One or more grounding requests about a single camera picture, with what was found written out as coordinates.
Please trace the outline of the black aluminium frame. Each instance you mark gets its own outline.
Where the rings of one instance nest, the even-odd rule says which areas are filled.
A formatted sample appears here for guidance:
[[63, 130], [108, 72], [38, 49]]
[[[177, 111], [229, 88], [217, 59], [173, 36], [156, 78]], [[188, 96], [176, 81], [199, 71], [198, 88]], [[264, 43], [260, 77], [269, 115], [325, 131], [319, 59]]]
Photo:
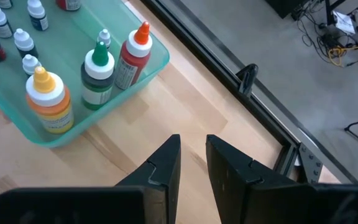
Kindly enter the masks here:
[[277, 113], [261, 100], [254, 91], [260, 90], [275, 106], [277, 99], [258, 80], [252, 85], [249, 97], [239, 93], [240, 79], [236, 73], [247, 66], [190, 10], [182, 0], [141, 0], [141, 2], [186, 46], [191, 53], [232, 93], [234, 97], [281, 144], [274, 170], [290, 175], [302, 151], [333, 165], [346, 181], [356, 184], [357, 179], [334, 156], [311, 137], [298, 138], [290, 128], [292, 121], [284, 122]]

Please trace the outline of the green translucent tray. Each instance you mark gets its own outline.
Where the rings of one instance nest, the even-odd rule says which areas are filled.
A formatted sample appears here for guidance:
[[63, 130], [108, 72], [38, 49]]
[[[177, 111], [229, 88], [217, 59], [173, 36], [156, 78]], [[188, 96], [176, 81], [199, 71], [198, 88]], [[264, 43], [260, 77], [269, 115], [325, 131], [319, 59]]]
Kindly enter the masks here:
[[0, 109], [28, 140], [40, 146], [58, 147], [74, 140], [143, 89], [170, 59], [166, 47], [152, 37], [151, 57], [137, 83], [126, 90], [114, 87], [111, 100], [91, 111], [81, 102], [80, 68], [86, 53], [95, 47], [99, 31], [107, 29], [111, 34], [109, 51], [118, 58], [122, 43], [142, 22], [122, 0], [81, 0], [80, 9], [74, 12], [60, 9], [55, 0], [41, 0], [49, 28], [37, 31], [30, 23], [27, 0], [12, 1], [13, 7], [5, 11], [12, 29], [21, 28], [30, 34], [40, 63], [59, 75], [71, 93], [74, 126], [64, 134], [48, 133], [25, 100], [27, 76], [13, 39], [0, 39], [6, 53], [6, 59], [0, 62]]

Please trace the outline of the black frame clip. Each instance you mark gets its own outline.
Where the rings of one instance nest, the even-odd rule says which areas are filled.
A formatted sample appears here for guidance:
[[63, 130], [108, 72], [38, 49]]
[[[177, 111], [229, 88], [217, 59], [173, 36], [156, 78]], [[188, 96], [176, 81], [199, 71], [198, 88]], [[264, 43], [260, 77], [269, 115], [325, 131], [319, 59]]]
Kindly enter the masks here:
[[259, 67], [254, 64], [248, 64], [240, 71], [236, 73], [236, 77], [240, 79], [240, 85], [238, 88], [239, 93], [249, 97], [252, 92], [252, 85], [254, 84], [257, 74], [259, 72]]

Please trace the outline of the large yellow-tipped colouring bottle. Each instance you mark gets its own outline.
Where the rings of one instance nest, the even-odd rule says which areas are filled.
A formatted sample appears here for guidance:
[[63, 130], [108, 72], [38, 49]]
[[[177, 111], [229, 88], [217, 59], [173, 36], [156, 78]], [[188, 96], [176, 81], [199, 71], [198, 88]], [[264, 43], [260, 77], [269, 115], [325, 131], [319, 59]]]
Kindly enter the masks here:
[[48, 72], [43, 66], [35, 67], [25, 90], [28, 106], [46, 131], [62, 134], [72, 128], [74, 114], [70, 91], [57, 74]]

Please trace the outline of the large dark red colouring bottle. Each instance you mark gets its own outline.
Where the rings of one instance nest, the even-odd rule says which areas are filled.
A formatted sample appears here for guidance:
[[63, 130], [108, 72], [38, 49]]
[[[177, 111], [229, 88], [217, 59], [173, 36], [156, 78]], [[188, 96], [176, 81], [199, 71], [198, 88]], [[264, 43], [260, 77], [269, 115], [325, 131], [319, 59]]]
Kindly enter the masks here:
[[81, 7], [81, 0], [55, 0], [55, 3], [65, 11], [77, 11]]

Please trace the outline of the white paper sheet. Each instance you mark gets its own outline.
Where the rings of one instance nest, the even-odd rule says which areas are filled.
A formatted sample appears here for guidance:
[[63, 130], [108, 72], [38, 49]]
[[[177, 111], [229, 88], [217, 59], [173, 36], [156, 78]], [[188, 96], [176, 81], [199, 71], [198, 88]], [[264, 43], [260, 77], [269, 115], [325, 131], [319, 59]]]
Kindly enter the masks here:
[[342, 14], [337, 11], [333, 11], [333, 16], [335, 18], [335, 27], [339, 30], [345, 32], [346, 34], [355, 34], [355, 28], [352, 23], [352, 19], [350, 16], [347, 16], [345, 14]]

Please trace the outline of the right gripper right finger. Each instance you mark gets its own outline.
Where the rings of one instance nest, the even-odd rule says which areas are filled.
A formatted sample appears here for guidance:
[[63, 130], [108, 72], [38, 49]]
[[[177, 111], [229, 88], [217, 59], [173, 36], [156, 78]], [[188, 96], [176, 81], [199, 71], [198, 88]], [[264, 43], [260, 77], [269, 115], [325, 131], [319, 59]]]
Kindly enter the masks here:
[[358, 184], [301, 184], [221, 138], [206, 137], [222, 224], [358, 224]]

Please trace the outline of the large red bottle orange tip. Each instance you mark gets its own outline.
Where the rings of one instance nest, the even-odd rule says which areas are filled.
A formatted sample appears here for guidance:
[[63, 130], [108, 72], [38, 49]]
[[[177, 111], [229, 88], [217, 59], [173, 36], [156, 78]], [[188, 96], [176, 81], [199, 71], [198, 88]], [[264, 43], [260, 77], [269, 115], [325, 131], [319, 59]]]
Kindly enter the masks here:
[[134, 85], [147, 65], [152, 48], [150, 24], [145, 21], [137, 30], [129, 33], [122, 44], [119, 59], [114, 71], [115, 84], [125, 90]]

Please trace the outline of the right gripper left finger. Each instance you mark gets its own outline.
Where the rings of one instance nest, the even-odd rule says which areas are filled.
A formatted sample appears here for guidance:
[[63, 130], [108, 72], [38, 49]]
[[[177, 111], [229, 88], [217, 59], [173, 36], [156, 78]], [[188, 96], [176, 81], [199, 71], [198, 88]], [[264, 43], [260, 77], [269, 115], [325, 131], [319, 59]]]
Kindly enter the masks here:
[[0, 194], [0, 224], [175, 224], [180, 169], [181, 141], [173, 134], [114, 186]]

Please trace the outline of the black case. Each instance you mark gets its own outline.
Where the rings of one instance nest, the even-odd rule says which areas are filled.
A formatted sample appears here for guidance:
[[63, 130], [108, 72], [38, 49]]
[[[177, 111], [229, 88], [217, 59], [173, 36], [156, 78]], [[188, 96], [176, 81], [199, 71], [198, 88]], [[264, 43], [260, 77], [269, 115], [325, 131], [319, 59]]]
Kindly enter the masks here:
[[270, 7], [284, 19], [291, 15], [292, 19], [298, 20], [301, 17], [303, 6], [310, 0], [265, 0]]

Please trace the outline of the large green-tipped colouring bottle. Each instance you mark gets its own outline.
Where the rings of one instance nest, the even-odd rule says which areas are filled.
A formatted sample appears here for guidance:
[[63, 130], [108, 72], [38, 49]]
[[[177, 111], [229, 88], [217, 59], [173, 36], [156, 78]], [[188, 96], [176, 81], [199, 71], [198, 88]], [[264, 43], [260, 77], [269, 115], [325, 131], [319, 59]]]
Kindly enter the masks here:
[[111, 99], [114, 64], [114, 57], [103, 41], [85, 55], [81, 65], [81, 97], [86, 108], [98, 110]]

